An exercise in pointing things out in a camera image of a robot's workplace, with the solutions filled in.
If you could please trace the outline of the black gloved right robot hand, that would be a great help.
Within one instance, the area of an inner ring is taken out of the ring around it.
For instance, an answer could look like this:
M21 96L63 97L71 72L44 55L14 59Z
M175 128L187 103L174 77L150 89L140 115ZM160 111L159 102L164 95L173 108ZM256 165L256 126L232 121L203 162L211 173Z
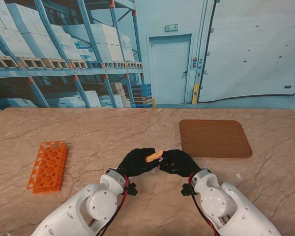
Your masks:
M160 170L169 174L176 174L181 177L192 177L201 168L186 152L179 149L172 149L163 152L163 160L160 162Z

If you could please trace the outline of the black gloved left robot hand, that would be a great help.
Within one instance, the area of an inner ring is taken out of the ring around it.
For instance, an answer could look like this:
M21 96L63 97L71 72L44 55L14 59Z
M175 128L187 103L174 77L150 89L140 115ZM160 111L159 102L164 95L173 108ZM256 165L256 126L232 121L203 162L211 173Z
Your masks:
M139 176L145 172L149 172L159 165L159 160L146 162L146 158L155 154L154 148L136 148L130 151L117 167L116 171L127 177Z

